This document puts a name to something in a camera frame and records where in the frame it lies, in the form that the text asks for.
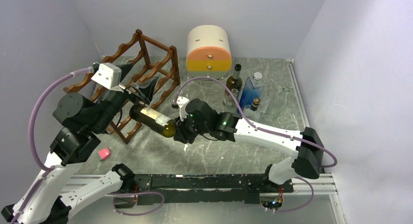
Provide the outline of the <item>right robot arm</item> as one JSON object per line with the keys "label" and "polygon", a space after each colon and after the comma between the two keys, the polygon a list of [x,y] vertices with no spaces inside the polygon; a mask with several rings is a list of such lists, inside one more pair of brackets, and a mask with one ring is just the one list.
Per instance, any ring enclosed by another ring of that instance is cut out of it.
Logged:
{"label": "right robot arm", "polygon": [[324,146],[311,127],[303,131],[275,128],[236,113],[217,113],[198,98],[180,96],[172,107],[179,110],[174,120],[175,141],[193,143],[198,135],[207,133],[219,141],[252,143],[284,153],[286,158],[271,164],[263,178],[263,187],[269,192],[298,176],[313,180],[320,176]]}

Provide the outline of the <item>dark green labelled wine bottle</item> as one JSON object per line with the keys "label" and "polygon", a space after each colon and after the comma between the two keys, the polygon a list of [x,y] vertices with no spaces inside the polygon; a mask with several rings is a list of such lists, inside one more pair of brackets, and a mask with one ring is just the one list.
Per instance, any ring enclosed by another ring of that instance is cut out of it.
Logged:
{"label": "dark green labelled wine bottle", "polygon": [[176,133],[174,121],[150,107],[141,104],[133,105],[129,116],[166,138],[172,138]]}

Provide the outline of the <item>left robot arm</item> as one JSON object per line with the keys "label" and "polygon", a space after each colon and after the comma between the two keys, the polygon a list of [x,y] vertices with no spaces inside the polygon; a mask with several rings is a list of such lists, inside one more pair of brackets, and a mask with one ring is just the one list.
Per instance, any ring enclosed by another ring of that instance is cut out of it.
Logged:
{"label": "left robot arm", "polygon": [[106,132],[123,103],[135,101],[149,90],[149,84],[139,86],[136,93],[121,85],[132,67],[132,63],[107,62],[88,68],[93,81],[109,90],[107,97],[98,103],[79,93],[68,93],[61,98],[53,116],[62,129],[29,190],[17,203],[2,209],[1,214],[8,223],[65,224],[80,210],[106,195],[137,199],[140,192],[135,174],[124,164],[115,165],[94,182],[63,193],[69,179],[100,144],[98,135]]}

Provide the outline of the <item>olive green wine bottle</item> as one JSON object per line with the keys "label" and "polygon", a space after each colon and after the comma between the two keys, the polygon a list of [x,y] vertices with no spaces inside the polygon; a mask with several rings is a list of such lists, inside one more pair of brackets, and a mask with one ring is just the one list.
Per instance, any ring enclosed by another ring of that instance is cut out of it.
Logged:
{"label": "olive green wine bottle", "polygon": [[234,66],[234,72],[232,75],[230,75],[227,80],[226,80],[226,87],[231,90],[231,89],[238,89],[239,92],[241,90],[241,87],[243,85],[243,81],[240,78],[240,73],[241,73],[242,66],[241,64],[235,64]]}

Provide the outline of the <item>blue glass bottle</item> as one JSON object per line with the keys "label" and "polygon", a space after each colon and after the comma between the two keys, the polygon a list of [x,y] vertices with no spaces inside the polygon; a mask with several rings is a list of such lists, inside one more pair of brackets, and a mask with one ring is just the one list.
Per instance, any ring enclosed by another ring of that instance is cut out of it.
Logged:
{"label": "blue glass bottle", "polygon": [[260,98],[263,91],[263,75],[260,72],[255,72],[253,76],[249,76],[246,79],[242,95],[239,99],[239,105],[241,110],[246,105],[250,105],[255,98]]}

